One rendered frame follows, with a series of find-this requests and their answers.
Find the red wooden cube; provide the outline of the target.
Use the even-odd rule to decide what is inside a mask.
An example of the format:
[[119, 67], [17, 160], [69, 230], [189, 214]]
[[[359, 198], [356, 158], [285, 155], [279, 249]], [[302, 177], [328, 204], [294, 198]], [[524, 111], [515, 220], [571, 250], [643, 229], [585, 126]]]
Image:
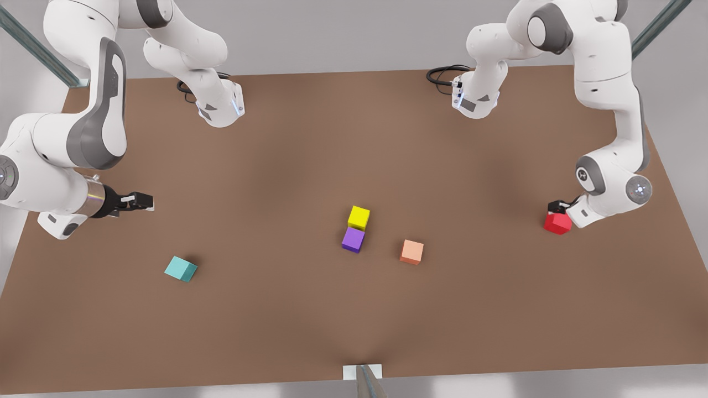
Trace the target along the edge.
[[548, 212], [543, 227], [549, 232], [562, 235], [571, 230], [573, 222], [566, 213]]

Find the teal blue wooden cube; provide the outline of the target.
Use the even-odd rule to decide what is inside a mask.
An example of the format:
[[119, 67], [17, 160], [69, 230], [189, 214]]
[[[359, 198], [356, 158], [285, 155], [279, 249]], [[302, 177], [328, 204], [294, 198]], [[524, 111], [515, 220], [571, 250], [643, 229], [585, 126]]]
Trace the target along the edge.
[[197, 265], [175, 255], [170, 259], [169, 264], [164, 270], [164, 274], [170, 275], [183, 282], [189, 282], [196, 271]]

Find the salmon orange wooden cube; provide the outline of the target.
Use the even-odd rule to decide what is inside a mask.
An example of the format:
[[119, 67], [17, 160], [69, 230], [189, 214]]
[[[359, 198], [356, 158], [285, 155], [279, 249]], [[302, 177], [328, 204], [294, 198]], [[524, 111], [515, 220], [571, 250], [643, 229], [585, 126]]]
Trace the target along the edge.
[[400, 250], [399, 260], [407, 264], [418, 265], [421, 262], [424, 245], [405, 239]]

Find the yellow wooden cube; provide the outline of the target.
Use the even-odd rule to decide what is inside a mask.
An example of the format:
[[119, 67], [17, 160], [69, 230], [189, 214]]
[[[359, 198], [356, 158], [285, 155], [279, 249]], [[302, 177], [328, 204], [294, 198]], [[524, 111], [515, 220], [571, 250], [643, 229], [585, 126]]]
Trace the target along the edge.
[[368, 209], [352, 206], [351, 214], [347, 219], [347, 226], [349, 228], [365, 231], [369, 217], [370, 211]]

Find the purple wooden cube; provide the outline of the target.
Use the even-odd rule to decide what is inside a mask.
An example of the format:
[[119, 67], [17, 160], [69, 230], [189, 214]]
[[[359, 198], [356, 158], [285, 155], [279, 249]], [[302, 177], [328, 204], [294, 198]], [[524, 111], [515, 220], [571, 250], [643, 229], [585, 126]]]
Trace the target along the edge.
[[365, 231], [347, 227], [341, 246], [347, 251], [359, 253], [361, 252], [364, 237]]

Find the silver frame post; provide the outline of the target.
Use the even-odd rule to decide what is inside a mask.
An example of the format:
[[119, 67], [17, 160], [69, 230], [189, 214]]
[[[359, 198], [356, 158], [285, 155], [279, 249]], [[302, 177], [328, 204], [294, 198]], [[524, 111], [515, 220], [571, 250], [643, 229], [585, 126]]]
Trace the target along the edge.
[[693, 0], [670, 0], [632, 42], [632, 60], [642, 53]]
[[357, 398], [388, 398], [381, 386], [381, 364], [344, 365], [343, 380], [356, 380]]
[[0, 5], [0, 28], [25, 48], [36, 60], [45, 66], [68, 88], [87, 87], [89, 79], [80, 79], [56, 56], [43, 45], [20, 21], [5, 7]]

